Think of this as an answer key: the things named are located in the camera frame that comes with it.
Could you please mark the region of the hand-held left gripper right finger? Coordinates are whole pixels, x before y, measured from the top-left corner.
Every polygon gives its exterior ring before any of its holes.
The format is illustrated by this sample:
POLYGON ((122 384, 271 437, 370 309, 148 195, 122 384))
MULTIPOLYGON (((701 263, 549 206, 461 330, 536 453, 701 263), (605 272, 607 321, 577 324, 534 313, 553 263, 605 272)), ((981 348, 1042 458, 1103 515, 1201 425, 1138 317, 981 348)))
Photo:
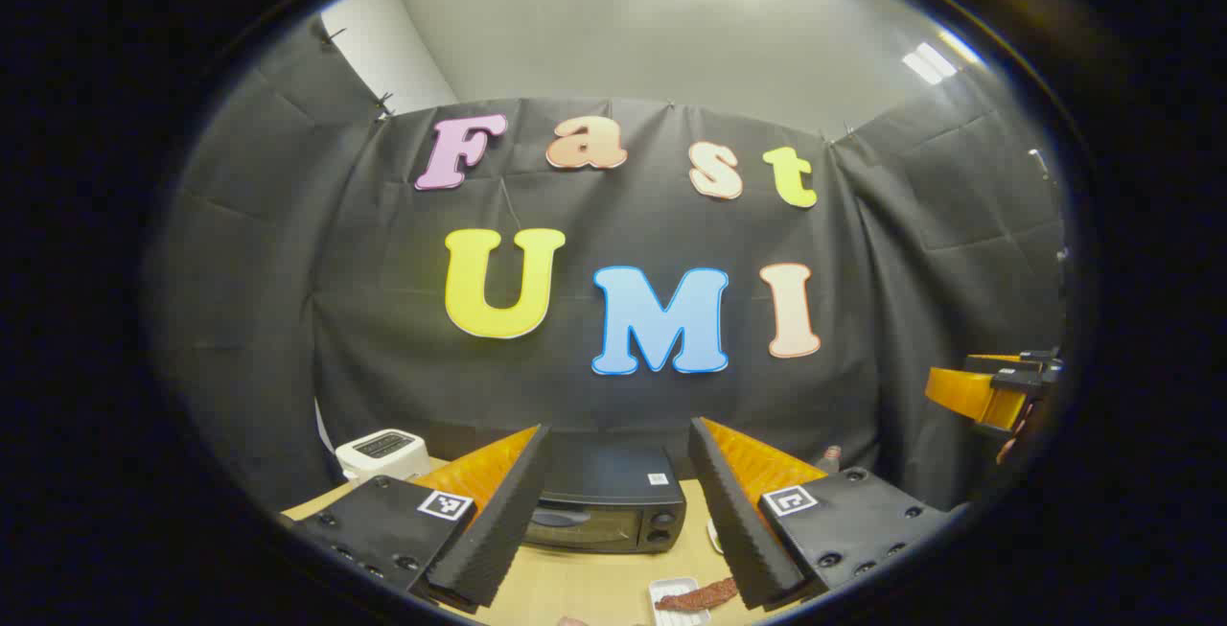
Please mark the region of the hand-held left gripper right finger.
POLYGON ((772 612, 893 568, 962 514, 863 466, 825 473, 706 417, 691 420, 687 454, 750 609, 772 612))

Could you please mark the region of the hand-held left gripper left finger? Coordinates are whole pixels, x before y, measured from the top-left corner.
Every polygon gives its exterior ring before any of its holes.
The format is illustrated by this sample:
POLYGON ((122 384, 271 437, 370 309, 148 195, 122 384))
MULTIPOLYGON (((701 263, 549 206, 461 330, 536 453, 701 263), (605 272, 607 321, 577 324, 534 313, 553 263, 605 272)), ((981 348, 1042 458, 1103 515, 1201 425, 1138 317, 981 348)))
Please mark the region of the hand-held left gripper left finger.
POLYGON ((491 608, 544 490, 537 423, 413 480, 374 475, 280 524, 310 557, 400 601, 491 608))

